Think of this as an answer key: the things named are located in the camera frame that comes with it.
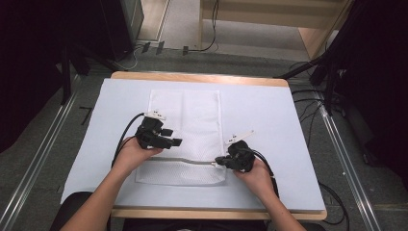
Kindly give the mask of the white mesh laundry bag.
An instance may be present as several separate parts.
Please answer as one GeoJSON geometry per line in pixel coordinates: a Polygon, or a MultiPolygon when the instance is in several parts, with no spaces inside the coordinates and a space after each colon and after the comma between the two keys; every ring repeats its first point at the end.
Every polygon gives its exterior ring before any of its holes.
{"type": "Polygon", "coordinates": [[[144,162],[135,181],[167,186],[212,186],[225,181],[215,163],[224,153],[219,92],[152,90],[149,109],[165,117],[165,127],[182,142],[144,162]]]}

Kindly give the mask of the black floor tape mark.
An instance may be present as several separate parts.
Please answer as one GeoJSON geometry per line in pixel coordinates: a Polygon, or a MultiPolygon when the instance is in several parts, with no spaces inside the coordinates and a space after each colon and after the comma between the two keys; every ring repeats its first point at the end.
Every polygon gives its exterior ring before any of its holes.
{"type": "Polygon", "coordinates": [[[92,111],[93,111],[93,107],[80,106],[79,109],[86,111],[85,117],[84,117],[84,119],[83,119],[82,122],[81,122],[81,125],[85,125],[86,122],[87,122],[88,119],[89,119],[89,116],[91,115],[91,113],[92,113],[92,111]]]}

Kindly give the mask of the person's right hand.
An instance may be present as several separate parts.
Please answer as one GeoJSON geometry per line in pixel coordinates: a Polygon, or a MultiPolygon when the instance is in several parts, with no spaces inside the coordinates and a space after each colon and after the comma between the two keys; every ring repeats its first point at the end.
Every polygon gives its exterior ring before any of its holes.
{"type": "Polygon", "coordinates": [[[253,168],[249,172],[240,172],[234,170],[234,174],[242,180],[246,186],[261,200],[275,195],[274,187],[266,165],[256,159],[253,168]]]}

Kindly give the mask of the black metal stand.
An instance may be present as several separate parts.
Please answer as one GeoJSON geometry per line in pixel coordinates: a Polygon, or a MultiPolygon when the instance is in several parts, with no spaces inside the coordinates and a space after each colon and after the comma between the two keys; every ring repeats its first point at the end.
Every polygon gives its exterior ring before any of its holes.
{"type": "Polygon", "coordinates": [[[339,69],[343,57],[344,51],[328,49],[317,58],[312,59],[310,62],[306,62],[305,64],[302,64],[301,66],[296,67],[294,70],[290,70],[285,74],[276,76],[276,79],[288,80],[293,78],[295,75],[314,67],[315,70],[309,81],[313,86],[318,86],[322,83],[323,79],[326,79],[323,105],[325,111],[331,116],[335,82],[339,77],[339,69]]]}

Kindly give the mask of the aluminium floor rail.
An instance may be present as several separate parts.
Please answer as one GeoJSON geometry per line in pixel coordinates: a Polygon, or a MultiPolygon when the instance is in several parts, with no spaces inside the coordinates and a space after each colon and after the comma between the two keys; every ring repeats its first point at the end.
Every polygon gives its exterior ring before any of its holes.
{"type": "Polygon", "coordinates": [[[21,181],[14,190],[2,217],[0,218],[0,231],[12,231],[13,225],[24,206],[31,189],[37,181],[38,175],[46,162],[50,150],[64,126],[67,116],[77,98],[78,89],[82,84],[82,77],[76,75],[71,81],[72,93],[67,101],[59,107],[50,127],[44,135],[31,163],[25,171],[21,181]]]}
{"type": "Polygon", "coordinates": [[[347,180],[348,186],[350,187],[351,193],[367,230],[382,231],[366,191],[360,178],[358,177],[354,165],[351,162],[333,117],[327,113],[325,108],[320,109],[320,114],[329,137],[333,142],[335,151],[344,171],[344,176],[347,180]]]}

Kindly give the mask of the white table mat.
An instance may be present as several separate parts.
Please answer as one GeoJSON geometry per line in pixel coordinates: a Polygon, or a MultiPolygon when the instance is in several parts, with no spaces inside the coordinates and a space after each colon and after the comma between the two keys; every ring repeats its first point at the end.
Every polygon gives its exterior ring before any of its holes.
{"type": "Polygon", "coordinates": [[[134,135],[145,112],[164,116],[181,144],[134,170],[117,209],[262,211],[260,200],[234,172],[216,164],[233,138],[260,152],[272,169],[279,198],[293,213],[325,205],[291,91],[279,87],[107,79],[64,185],[64,196],[92,192],[111,169],[117,144],[134,135]]]}

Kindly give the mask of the black cabinet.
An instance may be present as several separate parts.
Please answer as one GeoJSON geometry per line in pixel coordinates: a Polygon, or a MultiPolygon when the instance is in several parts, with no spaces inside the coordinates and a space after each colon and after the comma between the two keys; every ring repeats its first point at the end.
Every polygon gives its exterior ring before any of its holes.
{"type": "Polygon", "coordinates": [[[144,13],[141,0],[64,0],[64,27],[80,45],[120,61],[134,50],[144,13]]]}

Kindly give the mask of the black curtain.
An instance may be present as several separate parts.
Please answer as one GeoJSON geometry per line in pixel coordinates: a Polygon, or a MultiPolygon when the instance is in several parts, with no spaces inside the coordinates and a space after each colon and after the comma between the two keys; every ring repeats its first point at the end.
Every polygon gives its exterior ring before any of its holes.
{"type": "Polygon", "coordinates": [[[58,89],[58,64],[85,69],[70,26],[90,0],[0,0],[0,153],[9,149],[58,89]]]}
{"type": "Polygon", "coordinates": [[[335,46],[335,92],[369,162],[408,190],[408,0],[354,0],[335,46]]]}

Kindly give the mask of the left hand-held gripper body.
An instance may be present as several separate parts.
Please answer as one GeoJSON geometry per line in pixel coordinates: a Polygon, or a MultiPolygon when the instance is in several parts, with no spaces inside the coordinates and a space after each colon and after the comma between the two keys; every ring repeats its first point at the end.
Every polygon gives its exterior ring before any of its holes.
{"type": "Polygon", "coordinates": [[[148,149],[149,147],[163,148],[164,139],[169,139],[169,137],[161,135],[166,118],[157,110],[144,113],[143,115],[144,119],[135,134],[140,147],[143,149],[148,149]]]}

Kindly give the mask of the wooden table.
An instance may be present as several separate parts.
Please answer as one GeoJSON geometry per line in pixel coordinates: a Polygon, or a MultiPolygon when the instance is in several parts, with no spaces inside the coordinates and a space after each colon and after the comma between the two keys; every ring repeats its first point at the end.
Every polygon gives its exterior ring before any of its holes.
{"type": "MultiPolygon", "coordinates": [[[[168,87],[188,90],[219,90],[225,137],[254,130],[248,144],[260,151],[277,178],[279,197],[300,220],[327,217],[317,176],[306,147],[300,122],[283,79],[166,72],[123,72],[114,79],[135,80],[142,88],[168,87]]],[[[118,218],[267,219],[259,199],[227,173],[216,187],[171,187],[136,184],[137,203],[115,205],[118,218]]]]}

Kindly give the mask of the light wooden shelf unit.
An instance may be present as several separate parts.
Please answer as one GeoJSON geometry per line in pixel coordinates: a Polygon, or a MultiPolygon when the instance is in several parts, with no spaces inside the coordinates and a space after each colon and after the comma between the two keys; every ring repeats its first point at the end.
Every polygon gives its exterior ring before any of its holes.
{"type": "Polygon", "coordinates": [[[296,27],[311,59],[342,27],[354,0],[219,0],[223,21],[296,27]]]}

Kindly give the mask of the person's left hand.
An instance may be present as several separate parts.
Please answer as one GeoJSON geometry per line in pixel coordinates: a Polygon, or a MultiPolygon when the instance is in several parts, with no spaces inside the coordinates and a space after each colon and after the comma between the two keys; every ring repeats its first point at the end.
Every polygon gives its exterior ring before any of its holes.
{"type": "Polygon", "coordinates": [[[136,138],[126,138],[115,159],[112,171],[122,176],[129,176],[144,161],[161,152],[161,148],[143,149],[136,138]]]}

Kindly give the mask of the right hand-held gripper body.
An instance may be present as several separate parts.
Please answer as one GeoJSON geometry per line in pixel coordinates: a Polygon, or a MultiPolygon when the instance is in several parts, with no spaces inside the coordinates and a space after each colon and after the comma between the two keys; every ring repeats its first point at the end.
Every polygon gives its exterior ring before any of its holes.
{"type": "Polygon", "coordinates": [[[225,161],[230,162],[230,169],[240,172],[249,172],[252,169],[255,155],[244,139],[253,133],[254,131],[250,130],[240,135],[233,135],[225,142],[228,145],[227,156],[230,158],[225,161]]]}

